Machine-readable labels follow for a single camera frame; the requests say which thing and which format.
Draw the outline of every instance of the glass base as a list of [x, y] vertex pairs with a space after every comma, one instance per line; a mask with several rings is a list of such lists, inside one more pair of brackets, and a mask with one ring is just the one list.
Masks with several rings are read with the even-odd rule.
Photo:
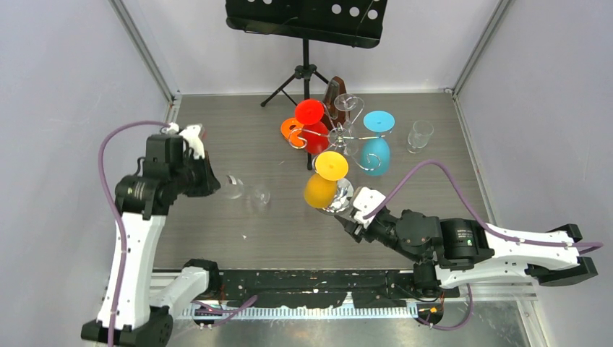
[[221, 181], [220, 193], [223, 197], [230, 200], [242, 197], [244, 193], [243, 181], [231, 174], [226, 175]]
[[318, 211], [326, 215], [337, 215], [345, 212], [351, 206], [353, 198], [353, 184], [348, 179], [339, 179], [336, 181], [336, 195], [326, 208], [320, 208]]
[[424, 148], [417, 148], [417, 147], [413, 147], [411, 145], [406, 146], [406, 149], [408, 150], [409, 153], [413, 153], [413, 154], [417, 154], [420, 153], [421, 150], [423, 150]]

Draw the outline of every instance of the white wall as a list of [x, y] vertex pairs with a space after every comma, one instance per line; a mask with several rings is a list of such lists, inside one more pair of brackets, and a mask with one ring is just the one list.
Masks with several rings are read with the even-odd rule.
[[613, 2], [517, 0], [460, 102], [494, 214], [509, 228], [577, 223], [599, 276], [538, 288], [552, 346], [610, 346]]
[[[299, 39], [231, 30], [224, 1], [136, 1], [183, 94], [272, 92], [302, 62]], [[452, 87], [497, 2], [390, 0], [378, 47], [313, 42], [312, 64], [354, 92]]]
[[[167, 105], [107, 1], [0, 2], [0, 336], [3, 346], [82, 346], [111, 269], [115, 228], [98, 182], [100, 141]], [[108, 149], [113, 184], [155, 129]]]

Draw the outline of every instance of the black music stand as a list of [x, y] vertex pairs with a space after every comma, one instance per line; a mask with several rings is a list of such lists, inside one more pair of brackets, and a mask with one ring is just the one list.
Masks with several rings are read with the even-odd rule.
[[[304, 98], [311, 97], [314, 74], [328, 80], [309, 63], [309, 40], [374, 48], [381, 40], [387, 0], [226, 0], [226, 24], [245, 33], [282, 35], [302, 39], [302, 65], [260, 105], [283, 93], [296, 105], [285, 88], [293, 80], [304, 81]], [[306, 168], [312, 170], [308, 154]]]

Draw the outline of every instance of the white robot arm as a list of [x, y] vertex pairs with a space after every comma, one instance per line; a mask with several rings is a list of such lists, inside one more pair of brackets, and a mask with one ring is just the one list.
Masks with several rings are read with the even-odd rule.
[[[441, 289], [492, 280], [523, 281], [536, 278], [542, 286], [567, 286], [596, 276], [589, 257], [572, 247], [581, 240], [576, 225], [548, 233], [514, 231], [488, 224], [492, 230], [519, 242], [485, 231], [476, 221], [441, 220], [404, 210], [396, 218], [387, 208], [366, 218], [385, 199], [377, 190], [360, 187], [351, 200], [351, 218], [336, 216], [354, 240], [377, 240], [414, 261], [415, 292], [436, 296]], [[548, 247], [522, 240], [566, 244]]]
[[155, 250], [170, 206], [180, 194], [205, 197], [220, 188], [199, 136], [201, 130], [200, 124], [185, 129], [171, 124], [162, 134], [148, 137], [142, 175], [125, 176], [117, 184], [115, 205], [121, 214], [126, 247], [122, 247], [117, 225], [106, 295], [97, 318], [83, 325], [83, 339], [106, 343], [112, 329], [114, 343], [120, 346], [166, 346], [173, 319], [195, 297], [210, 290], [211, 275], [218, 275], [217, 264], [191, 260], [180, 276], [154, 297], [149, 296]]

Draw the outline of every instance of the wood grain surface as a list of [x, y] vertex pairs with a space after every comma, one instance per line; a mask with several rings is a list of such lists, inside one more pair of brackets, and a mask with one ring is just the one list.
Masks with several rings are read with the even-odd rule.
[[[435, 158], [445, 163], [468, 201], [486, 218], [466, 142], [450, 95], [359, 95], [366, 112], [388, 111], [396, 125], [388, 137], [390, 170], [369, 177], [350, 160], [347, 178], [355, 187], [368, 186], [388, 194], [413, 166]], [[181, 102], [181, 125], [202, 123], [207, 148], [218, 179], [227, 173], [246, 184], [270, 190], [269, 206], [254, 208], [247, 197], [224, 199], [180, 197], [171, 208], [160, 237], [155, 266], [181, 267], [191, 258], [205, 258], [222, 269], [381, 269], [407, 268], [411, 263], [381, 244], [355, 243], [333, 218], [310, 208], [302, 191], [313, 174], [306, 170], [306, 153], [282, 138], [280, 124], [293, 116], [293, 104], [282, 95], [265, 108], [264, 97], [186, 96]], [[413, 122], [434, 125], [429, 144], [419, 154], [406, 150]], [[369, 134], [361, 121], [359, 134]], [[392, 213], [411, 209], [441, 218], [470, 218], [445, 175], [434, 166], [423, 168], [388, 205]]]

